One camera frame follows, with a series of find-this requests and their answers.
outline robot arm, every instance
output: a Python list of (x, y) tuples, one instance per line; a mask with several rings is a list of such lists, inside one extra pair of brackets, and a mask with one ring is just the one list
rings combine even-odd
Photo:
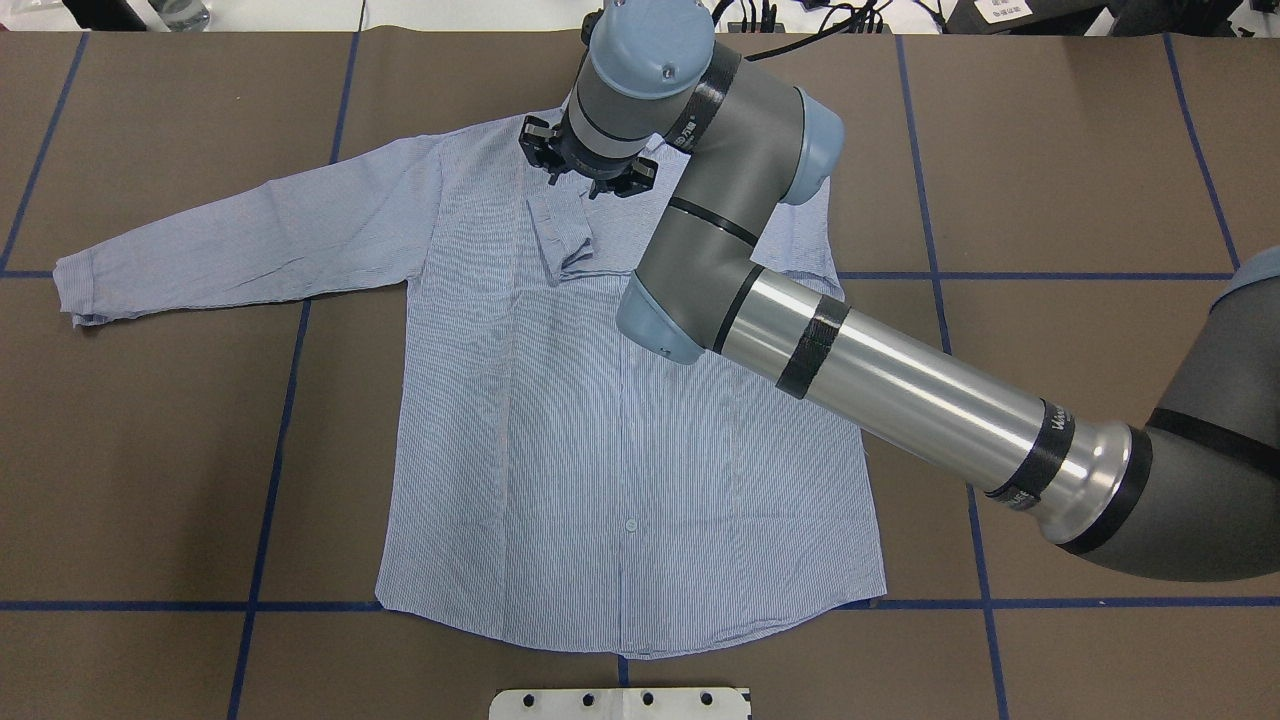
[(678, 363), (719, 352), (1100, 565), (1184, 580), (1280, 570), (1280, 279), (1244, 278), (1257, 282), (1216, 305), (1146, 429), (1085, 423), (750, 260), (777, 202), (804, 202), (831, 173), (844, 129), (717, 44), (698, 3), (608, 0), (586, 32), (561, 124), (525, 127), (530, 161), (628, 195), (652, 184), (637, 158), (650, 135), (692, 155), (618, 309), (627, 337)]

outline shirt sleeve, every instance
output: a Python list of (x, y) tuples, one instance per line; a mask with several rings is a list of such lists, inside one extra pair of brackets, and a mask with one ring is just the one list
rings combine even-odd
[(157, 220), (54, 268), (73, 325), (298, 300), (421, 273), (440, 204), (436, 136)]

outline white label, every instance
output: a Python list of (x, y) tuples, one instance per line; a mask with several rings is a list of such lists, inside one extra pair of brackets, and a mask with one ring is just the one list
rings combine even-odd
[(991, 24), (1032, 14), (1027, 0), (973, 0), (973, 4)]

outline long-sleeve shirt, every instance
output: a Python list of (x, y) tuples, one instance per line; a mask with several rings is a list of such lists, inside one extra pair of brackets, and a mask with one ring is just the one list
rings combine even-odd
[[(543, 114), (552, 118), (552, 113)], [(586, 199), (520, 118), (399, 140), (58, 261), (77, 325), (408, 282), (404, 391), (376, 597), (559, 651), (724, 647), (883, 594), (859, 429), (613, 315), (684, 169)], [(827, 190), (754, 259), (841, 296)]]

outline light blue joint cap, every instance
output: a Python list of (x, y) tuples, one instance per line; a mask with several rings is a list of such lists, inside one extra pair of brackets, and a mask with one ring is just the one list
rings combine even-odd
[(604, 0), (588, 55), (613, 90), (659, 100), (692, 87), (714, 46), (712, 15), (696, 0)]
[(840, 120), (840, 115), (809, 97), (804, 88), (796, 90), (804, 104), (804, 138), (800, 141), (796, 177), (782, 197), (787, 205), (803, 205), (822, 190), (822, 181), (831, 177), (845, 146), (845, 123)]
[(1224, 297), (1231, 295), (1242, 287), (1268, 281), (1271, 278), (1280, 278), (1280, 245), (1258, 252), (1252, 260), (1240, 265), (1240, 269), (1235, 272), (1234, 277), (1231, 277), (1230, 284), (1226, 286), (1222, 295), (1217, 296), (1213, 305), (1217, 305)]
[(701, 346), (680, 329), (635, 273), (622, 292), (617, 323), (631, 342), (681, 365), (692, 365), (703, 354)]

